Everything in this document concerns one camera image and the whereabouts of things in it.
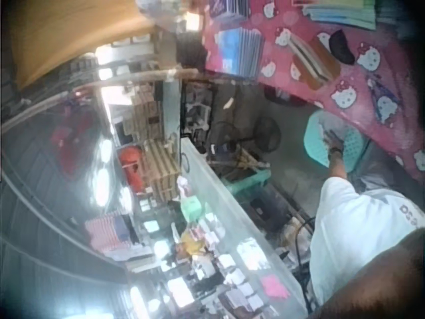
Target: stack of notebooks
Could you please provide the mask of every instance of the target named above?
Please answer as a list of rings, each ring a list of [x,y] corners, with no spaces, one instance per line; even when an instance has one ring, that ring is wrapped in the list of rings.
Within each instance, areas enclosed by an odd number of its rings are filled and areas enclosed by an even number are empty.
[[[292,0],[317,22],[340,23],[368,30],[377,27],[375,0]]]
[[[220,23],[237,23],[249,17],[249,0],[209,0],[210,17]]]
[[[222,57],[222,72],[244,78],[256,78],[264,44],[257,31],[243,28],[221,31],[217,45]]]

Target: pink tablecloth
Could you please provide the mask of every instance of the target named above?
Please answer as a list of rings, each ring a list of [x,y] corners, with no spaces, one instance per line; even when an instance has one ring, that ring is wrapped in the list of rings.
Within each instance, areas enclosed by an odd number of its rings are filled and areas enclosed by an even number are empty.
[[[271,2],[251,0],[250,19],[242,24],[245,29],[258,30],[266,40],[258,81],[281,88],[349,121],[422,181],[425,151],[424,132],[418,125],[418,97],[410,75],[411,66],[395,32],[387,25],[366,31],[316,23],[303,16],[301,9],[292,7],[291,0],[275,0],[274,10],[268,10],[273,6]],[[223,72],[215,35],[237,25],[222,26],[212,21],[208,7],[205,23],[207,69]],[[353,66],[341,63],[339,78],[314,91],[294,67],[294,54],[286,45],[285,35],[289,31],[307,43],[318,37],[329,49],[329,36],[340,29],[347,37],[356,63]]]

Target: stacked wooden crates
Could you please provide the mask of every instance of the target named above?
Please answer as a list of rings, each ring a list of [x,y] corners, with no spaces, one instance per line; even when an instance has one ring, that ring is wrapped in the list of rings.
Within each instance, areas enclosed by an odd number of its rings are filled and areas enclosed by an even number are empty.
[[[147,140],[144,143],[145,163],[148,166],[149,184],[158,201],[166,203],[177,196],[177,178],[180,168],[165,149],[163,141]]]
[[[153,91],[147,86],[137,87],[131,98],[131,118],[123,121],[124,134],[132,135],[133,141],[164,140],[163,112],[161,102],[153,99]]]

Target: yellow item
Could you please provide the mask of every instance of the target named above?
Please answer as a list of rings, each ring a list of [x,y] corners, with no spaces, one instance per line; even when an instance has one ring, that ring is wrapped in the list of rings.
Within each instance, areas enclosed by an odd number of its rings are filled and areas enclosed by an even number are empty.
[[[181,242],[184,244],[185,250],[189,255],[202,256],[204,254],[201,249],[204,248],[205,242],[194,240],[188,231],[185,231],[181,235]]]

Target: hand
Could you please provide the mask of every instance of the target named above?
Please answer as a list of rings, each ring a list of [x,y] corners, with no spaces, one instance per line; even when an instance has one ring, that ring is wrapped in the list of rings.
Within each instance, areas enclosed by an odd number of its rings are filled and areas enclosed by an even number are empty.
[[[324,133],[323,141],[328,147],[328,151],[332,148],[337,148],[338,150],[341,150],[342,153],[344,150],[344,141],[339,139],[332,130]]]

